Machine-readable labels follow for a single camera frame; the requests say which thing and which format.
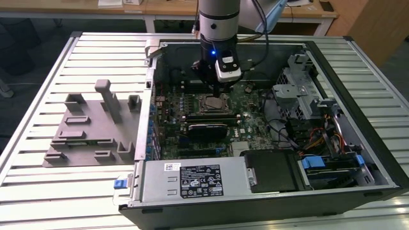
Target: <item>black power cord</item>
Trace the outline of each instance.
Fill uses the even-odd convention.
[[[292,23],[294,23],[295,22],[294,7],[288,4],[287,4],[287,6],[290,7],[290,10],[292,12]]]
[[[256,67],[258,65],[260,65],[262,62],[266,61],[266,59],[268,57],[268,45],[270,45],[270,41],[268,41],[268,19],[267,19],[267,15],[266,15],[266,13],[263,11],[263,8],[262,8],[262,5],[260,5],[259,1],[258,0],[252,0],[252,3],[254,3],[254,6],[255,6],[255,8],[258,10],[258,14],[259,14],[262,22],[263,22],[264,35],[267,37],[267,49],[266,49],[266,52],[264,52],[264,56],[263,56],[262,60],[255,62],[254,65],[252,65],[254,67]]]

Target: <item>metal table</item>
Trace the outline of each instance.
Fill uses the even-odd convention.
[[[70,92],[99,99],[95,81],[110,79],[119,99],[142,93],[148,39],[195,39],[190,34],[83,33],[71,37],[0,157],[0,225],[7,230],[136,229],[114,204],[114,180],[134,166],[43,168]],[[272,36],[314,40],[409,173],[409,103],[354,41],[342,37]],[[408,229],[408,194],[336,216],[284,219],[200,229]]]

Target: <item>blue clip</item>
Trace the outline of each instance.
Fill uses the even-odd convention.
[[[366,165],[364,157],[362,155],[358,155],[356,158],[358,158],[360,166]]]
[[[114,182],[114,189],[127,189],[128,179],[124,180],[115,180]]]
[[[326,167],[326,163],[322,157],[306,157],[302,160],[304,169],[315,168],[315,167]]]

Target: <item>warning label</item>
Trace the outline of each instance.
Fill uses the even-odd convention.
[[[223,196],[220,165],[180,167],[180,196]]]

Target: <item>table leg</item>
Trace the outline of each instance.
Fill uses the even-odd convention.
[[[0,95],[6,98],[11,98],[15,92],[9,88],[7,84],[0,79]]]
[[[63,19],[52,19],[54,20],[54,23],[56,24],[56,26],[60,28],[63,26]]]
[[[155,15],[144,15],[147,32],[155,33]]]
[[[334,18],[323,18],[322,24],[318,27],[318,30],[315,31],[315,36],[326,36],[327,32],[331,28]]]

